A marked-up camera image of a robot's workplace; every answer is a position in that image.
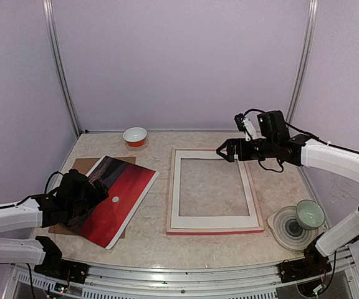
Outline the red dark sunset photo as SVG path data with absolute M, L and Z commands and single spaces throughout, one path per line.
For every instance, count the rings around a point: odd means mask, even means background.
M 108 196 L 92 208 L 84 221 L 72 227 L 74 234 L 111 249 L 156 181 L 159 172 L 127 161 L 103 156 L 87 173 L 90 182 L 100 181 Z

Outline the white mat board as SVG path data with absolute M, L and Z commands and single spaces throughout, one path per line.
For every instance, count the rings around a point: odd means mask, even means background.
M 172 151 L 167 205 L 168 235 L 264 231 L 249 165 L 228 163 L 212 149 Z

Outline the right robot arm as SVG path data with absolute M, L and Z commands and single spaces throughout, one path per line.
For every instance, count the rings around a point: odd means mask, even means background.
M 359 151 L 324 141 L 308 131 L 288 123 L 280 110 L 256 110 L 261 137 L 252 135 L 253 125 L 248 113 L 234 117 L 242 138 L 227 139 L 216 150 L 228 162 L 257 161 L 274 158 L 279 166 L 289 163 L 301 168 L 325 171 L 331 181 L 330 198 L 347 195 L 350 202 L 359 195 Z M 329 257 L 345 245 L 359 240 L 359 202 L 355 209 L 328 231 L 316 237 L 301 259 L 282 262 L 279 271 L 282 281 L 313 277 L 335 269 Z

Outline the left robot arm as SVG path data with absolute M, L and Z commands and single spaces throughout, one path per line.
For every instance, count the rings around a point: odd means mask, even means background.
M 71 169 L 62 175 L 57 187 L 0 205 L 0 263 L 24 263 L 33 265 L 37 273 L 60 279 L 70 277 L 74 274 L 71 262 L 62 258 L 50 238 L 19 240 L 3 234 L 55 225 L 77 229 L 107 197 L 108 189 L 103 183 Z

